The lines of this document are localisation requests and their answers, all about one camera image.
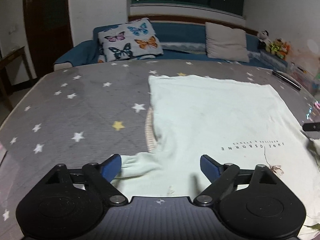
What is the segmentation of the pale green shirt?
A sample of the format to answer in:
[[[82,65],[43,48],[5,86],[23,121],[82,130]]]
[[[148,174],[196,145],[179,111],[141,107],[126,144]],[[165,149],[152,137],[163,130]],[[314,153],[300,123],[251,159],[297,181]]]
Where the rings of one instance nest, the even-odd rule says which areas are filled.
[[[127,198],[195,197],[209,185],[204,154],[243,169],[269,167],[303,202],[301,239],[319,235],[319,167],[271,85],[189,75],[150,76],[155,149],[122,156],[113,181]]]

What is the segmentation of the black remote control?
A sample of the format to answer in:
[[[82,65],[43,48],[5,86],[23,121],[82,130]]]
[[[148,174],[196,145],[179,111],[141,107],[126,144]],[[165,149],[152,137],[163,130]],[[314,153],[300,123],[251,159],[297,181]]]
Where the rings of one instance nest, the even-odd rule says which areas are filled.
[[[279,79],[285,81],[286,83],[288,83],[289,85],[291,85],[294,89],[300,91],[301,90],[301,85],[295,81],[293,78],[287,76],[286,74],[280,72],[280,71],[277,71],[277,70],[273,70],[272,71],[272,75],[278,77]]]

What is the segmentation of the grey star tablecloth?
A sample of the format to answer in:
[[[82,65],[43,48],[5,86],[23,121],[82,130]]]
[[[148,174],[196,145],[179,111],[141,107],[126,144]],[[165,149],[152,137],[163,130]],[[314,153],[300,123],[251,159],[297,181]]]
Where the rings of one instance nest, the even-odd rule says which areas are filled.
[[[55,164],[79,167],[118,153],[150,153],[150,76],[196,75],[271,85],[300,126],[318,121],[318,98],[271,70],[237,62],[132,60],[59,70],[43,77],[1,125],[1,239],[21,239],[18,202]]]

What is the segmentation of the orange yellow plush toy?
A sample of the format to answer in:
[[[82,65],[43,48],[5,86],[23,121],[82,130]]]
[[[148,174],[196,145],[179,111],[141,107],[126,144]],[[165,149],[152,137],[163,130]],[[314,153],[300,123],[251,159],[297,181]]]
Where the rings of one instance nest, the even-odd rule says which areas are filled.
[[[286,60],[290,51],[291,44],[282,38],[276,38],[273,42],[266,46],[266,51],[281,60]]]

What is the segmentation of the panda plush toy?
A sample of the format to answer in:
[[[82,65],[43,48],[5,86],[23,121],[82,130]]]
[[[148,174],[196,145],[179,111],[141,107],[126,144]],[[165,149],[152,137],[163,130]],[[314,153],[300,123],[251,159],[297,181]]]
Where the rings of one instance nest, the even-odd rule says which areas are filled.
[[[259,40],[258,41],[258,49],[259,50],[265,50],[271,43],[267,30],[260,31],[257,34],[257,38]]]

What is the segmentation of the beige cushion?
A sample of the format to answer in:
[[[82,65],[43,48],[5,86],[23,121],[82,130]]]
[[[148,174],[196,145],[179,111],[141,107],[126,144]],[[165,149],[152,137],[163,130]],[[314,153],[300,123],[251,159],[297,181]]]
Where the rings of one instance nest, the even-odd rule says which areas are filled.
[[[249,62],[246,32],[215,23],[205,23],[206,53],[209,58]]]

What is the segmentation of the butterfly print pillow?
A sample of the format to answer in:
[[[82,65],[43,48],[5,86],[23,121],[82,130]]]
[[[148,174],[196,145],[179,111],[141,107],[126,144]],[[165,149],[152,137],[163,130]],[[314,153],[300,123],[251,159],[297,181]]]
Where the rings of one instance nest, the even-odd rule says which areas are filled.
[[[163,48],[148,18],[120,24],[98,33],[107,62],[151,59],[163,55]]]

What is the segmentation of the dark wooden door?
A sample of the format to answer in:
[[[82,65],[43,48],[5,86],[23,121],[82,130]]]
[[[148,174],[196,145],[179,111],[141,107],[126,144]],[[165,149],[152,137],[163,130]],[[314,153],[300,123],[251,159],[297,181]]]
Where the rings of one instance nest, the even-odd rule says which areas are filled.
[[[24,27],[37,77],[73,48],[68,0],[23,0]]]

